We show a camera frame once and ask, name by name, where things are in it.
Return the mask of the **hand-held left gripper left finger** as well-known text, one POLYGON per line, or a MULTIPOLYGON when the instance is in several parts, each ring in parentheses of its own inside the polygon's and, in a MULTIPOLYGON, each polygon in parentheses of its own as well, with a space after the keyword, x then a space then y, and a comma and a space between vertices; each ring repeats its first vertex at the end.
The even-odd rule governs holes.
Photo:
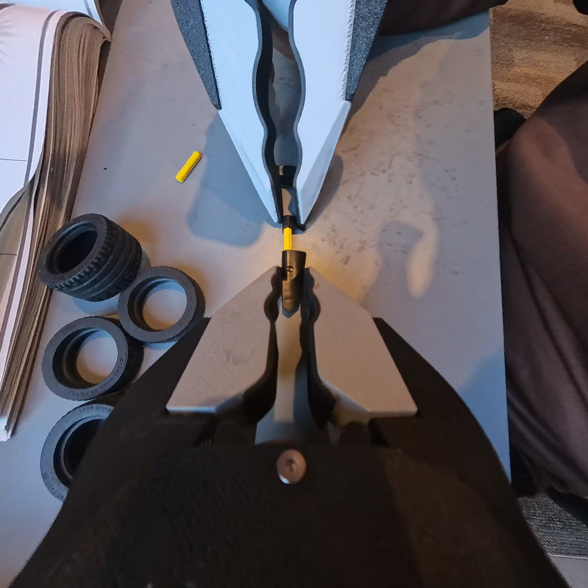
POLYGON ((167 403, 170 413, 258 423, 276 399, 281 269, 270 267, 210 318, 167 403))

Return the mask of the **black brick piece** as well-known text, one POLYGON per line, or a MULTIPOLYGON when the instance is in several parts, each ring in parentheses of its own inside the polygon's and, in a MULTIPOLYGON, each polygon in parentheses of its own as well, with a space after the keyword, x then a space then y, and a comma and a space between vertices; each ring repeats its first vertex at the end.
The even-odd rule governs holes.
POLYGON ((282 252, 282 313, 293 316, 299 309, 304 291, 306 253, 294 249, 282 252))

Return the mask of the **person's brown clothing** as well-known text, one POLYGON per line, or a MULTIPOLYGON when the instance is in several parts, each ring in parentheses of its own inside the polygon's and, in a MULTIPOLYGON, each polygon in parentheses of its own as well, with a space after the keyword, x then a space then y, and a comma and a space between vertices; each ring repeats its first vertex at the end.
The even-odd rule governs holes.
POLYGON ((587 498, 587 73, 496 149, 511 452, 533 489, 587 498))

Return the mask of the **building instruction booklet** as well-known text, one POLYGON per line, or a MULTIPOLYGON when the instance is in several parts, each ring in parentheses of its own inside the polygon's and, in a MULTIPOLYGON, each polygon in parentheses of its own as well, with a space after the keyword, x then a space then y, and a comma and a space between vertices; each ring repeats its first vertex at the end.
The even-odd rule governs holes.
POLYGON ((1 441, 26 397, 49 290, 42 246, 77 194, 120 1, 1 1, 1 441))

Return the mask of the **black rubber tyre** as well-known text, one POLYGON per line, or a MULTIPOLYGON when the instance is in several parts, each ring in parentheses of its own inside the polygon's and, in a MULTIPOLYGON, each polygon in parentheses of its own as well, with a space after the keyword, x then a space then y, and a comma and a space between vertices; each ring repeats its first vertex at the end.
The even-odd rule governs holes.
POLYGON ((128 231, 100 214, 63 225, 40 251, 37 276, 48 288, 90 302, 126 290, 142 263, 142 247, 128 231))
POLYGON ((200 321, 205 312, 205 298, 198 283, 185 272, 170 266, 142 270, 118 298, 117 314, 123 329, 133 338, 147 344, 176 342, 200 321), (186 296, 181 317, 172 326, 155 330, 148 325, 143 304, 149 292, 163 283, 174 283, 186 296))
POLYGON ((49 390, 69 401, 92 401, 117 393, 141 370, 143 343, 128 334, 117 319, 89 316, 62 327, 48 342, 42 358, 42 377, 49 390), (113 338, 117 357, 108 376, 98 383, 85 380, 77 369, 77 356, 90 335, 104 332, 113 338))
POLYGON ((55 499, 65 500, 89 445, 114 407, 113 403, 87 402, 62 416, 48 433, 40 454, 40 474, 55 499))

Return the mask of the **small black curved piece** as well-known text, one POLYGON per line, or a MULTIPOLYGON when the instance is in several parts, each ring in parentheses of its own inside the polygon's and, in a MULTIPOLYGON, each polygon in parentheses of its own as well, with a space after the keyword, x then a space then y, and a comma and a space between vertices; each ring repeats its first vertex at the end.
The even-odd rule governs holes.
POLYGON ((291 165, 279 166, 279 180, 281 184, 282 198, 282 221, 284 228, 293 231, 299 229, 298 223, 298 202, 295 189, 296 167, 291 165))

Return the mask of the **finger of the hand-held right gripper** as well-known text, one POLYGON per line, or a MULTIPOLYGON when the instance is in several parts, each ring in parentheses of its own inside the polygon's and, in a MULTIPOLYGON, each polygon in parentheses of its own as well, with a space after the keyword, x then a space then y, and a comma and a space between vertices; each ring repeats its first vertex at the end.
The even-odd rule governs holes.
POLYGON ((273 42, 259 1, 201 1, 220 100, 220 117, 274 222, 282 222, 270 113, 273 42))
POLYGON ((351 1, 292 1, 290 45, 299 67, 295 190, 300 224, 318 199, 350 110, 346 97, 352 39, 351 1))

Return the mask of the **grey desk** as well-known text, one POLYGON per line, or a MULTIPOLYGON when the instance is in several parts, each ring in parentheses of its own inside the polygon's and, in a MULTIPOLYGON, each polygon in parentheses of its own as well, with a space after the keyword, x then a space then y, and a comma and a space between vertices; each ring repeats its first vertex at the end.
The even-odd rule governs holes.
MULTIPOLYGON (((297 247, 453 386, 508 471, 492 101, 486 13, 375 42, 297 247)), ((73 215, 190 273, 209 315, 281 260, 248 179, 171 3, 124 1, 73 215)))

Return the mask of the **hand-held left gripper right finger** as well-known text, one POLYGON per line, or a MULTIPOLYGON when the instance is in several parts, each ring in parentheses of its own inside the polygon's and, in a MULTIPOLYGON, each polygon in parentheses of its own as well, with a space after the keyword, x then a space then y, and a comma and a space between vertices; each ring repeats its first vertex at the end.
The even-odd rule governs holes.
POLYGON ((304 276, 307 393, 315 423, 410 417, 417 406, 371 314, 317 270, 304 276))

